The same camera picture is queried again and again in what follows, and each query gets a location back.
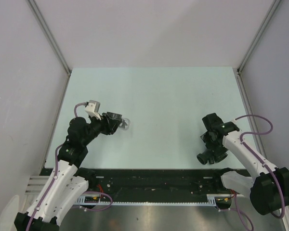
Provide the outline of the grey tee pipe fitting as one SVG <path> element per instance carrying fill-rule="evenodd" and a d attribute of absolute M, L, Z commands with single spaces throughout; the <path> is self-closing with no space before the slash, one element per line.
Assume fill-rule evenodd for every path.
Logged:
<path fill-rule="evenodd" d="M 203 153 L 200 153 L 197 155 L 197 160 L 202 164 L 202 165 L 212 165 L 212 164 L 216 164 L 219 163 L 221 161 L 214 161 L 213 160 L 213 151 L 207 149 L 206 151 L 204 151 Z"/>

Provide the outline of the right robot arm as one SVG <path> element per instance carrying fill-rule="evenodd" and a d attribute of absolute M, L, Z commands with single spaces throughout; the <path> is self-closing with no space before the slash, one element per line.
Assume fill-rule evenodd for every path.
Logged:
<path fill-rule="evenodd" d="M 197 159 L 203 165 L 216 164 L 223 161 L 230 151 L 249 176 L 224 168 L 212 181 L 213 189 L 218 193 L 234 190 L 249 198 L 259 214 L 283 218 L 289 206 L 289 170 L 286 167 L 278 168 L 252 148 L 244 138 L 252 132 L 243 132 L 237 126 L 237 120 L 223 122 L 216 113 L 203 117 L 206 132 L 200 138 L 206 150 L 198 154 Z"/>

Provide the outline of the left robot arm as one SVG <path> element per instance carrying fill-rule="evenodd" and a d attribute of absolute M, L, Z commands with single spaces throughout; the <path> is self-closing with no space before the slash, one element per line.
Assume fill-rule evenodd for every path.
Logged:
<path fill-rule="evenodd" d="M 118 128 L 128 129 L 130 120 L 111 112 L 73 118 L 66 140 L 55 150 L 55 166 L 41 192 L 24 213 L 17 213 L 18 231 L 57 231 L 68 211 L 84 192 L 96 189 L 93 170 L 81 167 L 87 146 L 100 134 L 113 135 Z"/>

